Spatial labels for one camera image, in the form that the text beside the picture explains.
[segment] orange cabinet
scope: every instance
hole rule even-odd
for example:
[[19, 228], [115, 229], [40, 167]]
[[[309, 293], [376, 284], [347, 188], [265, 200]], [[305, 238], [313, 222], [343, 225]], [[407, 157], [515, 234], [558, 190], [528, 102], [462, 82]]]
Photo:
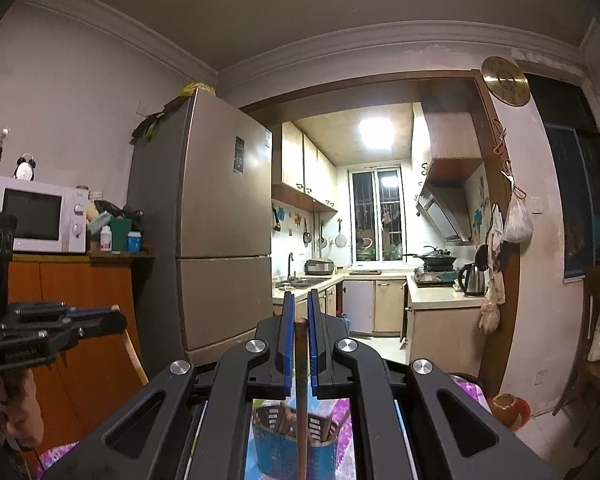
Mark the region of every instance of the orange cabinet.
[[[139, 354], [129, 264], [11, 262], [9, 301], [57, 301], [77, 308], [118, 304]], [[36, 397], [45, 423], [44, 452], [81, 440], [142, 384], [123, 335], [81, 341], [50, 367], [35, 368]]]

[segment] kitchen sink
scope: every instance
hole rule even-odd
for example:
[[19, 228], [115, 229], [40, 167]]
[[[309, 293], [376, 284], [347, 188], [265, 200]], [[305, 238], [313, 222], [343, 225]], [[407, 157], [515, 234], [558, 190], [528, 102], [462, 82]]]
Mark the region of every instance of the kitchen sink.
[[292, 278], [291, 280], [281, 280], [280, 282], [276, 282], [276, 287], [280, 290], [284, 290], [286, 286], [291, 286], [293, 288], [309, 288], [311, 286], [318, 285], [319, 283], [326, 282], [330, 279], [331, 276], [316, 276], [315, 278]]

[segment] wooden door frame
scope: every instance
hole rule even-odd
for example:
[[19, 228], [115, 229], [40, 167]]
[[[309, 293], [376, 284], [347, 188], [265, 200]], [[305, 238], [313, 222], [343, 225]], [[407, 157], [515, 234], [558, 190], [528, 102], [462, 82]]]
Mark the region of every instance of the wooden door frame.
[[[267, 98], [241, 110], [265, 126], [295, 121], [340, 110], [405, 102], [421, 102], [433, 112], [468, 111], [484, 161], [491, 203], [503, 216], [510, 200], [510, 185], [500, 170], [508, 160], [500, 137], [498, 116], [479, 70], [394, 72], [343, 79]], [[501, 145], [498, 153], [494, 149]], [[498, 393], [509, 360], [520, 291], [520, 247], [506, 244], [503, 268], [507, 302], [500, 306], [500, 325], [487, 336], [479, 377], [485, 394]]]

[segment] wooden chair leg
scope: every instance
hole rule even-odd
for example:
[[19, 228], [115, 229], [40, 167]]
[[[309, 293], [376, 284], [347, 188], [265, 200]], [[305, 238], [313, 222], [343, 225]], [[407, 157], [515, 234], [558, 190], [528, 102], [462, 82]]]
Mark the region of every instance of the wooden chair leg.
[[555, 405], [554, 410], [552, 411], [552, 415], [555, 416], [562, 407], [570, 400], [571, 395], [576, 391], [576, 384], [578, 383], [578, 379], [580, 374], [575, 370], [571, 372], [569, 375], [569, 379], [567, 380], [567, 384], [562, 391], [562, 395], [560, 396], [560, 400]]
[[591, 424], [591, 419], [593, 418], [593, 415], [596, 412], [596, 410], [599, 408], [599, 406], [600, 406], [600, 394], [598, 395], [598, 398], [596, 399], [596, 403], [593, 405], [593, 408], [589, 411], [589, 414], [587, 415], [587, 420], [584, 423], [584, 426], [582, 427], [582, 429], [580, 430], [580, 433], [576, 437], [576, 440], [573, 441], [573, 447], [578, 447], [578, 444], [582, 440], [582, 437], [584, 436], [585, 433], [587, 433], [587, 430], [589, 429], [589, 426]]

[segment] faucet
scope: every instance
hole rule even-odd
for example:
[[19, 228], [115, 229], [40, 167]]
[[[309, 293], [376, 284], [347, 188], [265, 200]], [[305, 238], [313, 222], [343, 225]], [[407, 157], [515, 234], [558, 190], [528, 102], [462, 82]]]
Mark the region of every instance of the faucet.
[[289, 253], [289, 257], [286, 260], [286, 280], [290, 282], [293, 277], [291, 276], [291, 262], [294, 260], [294, 254]]

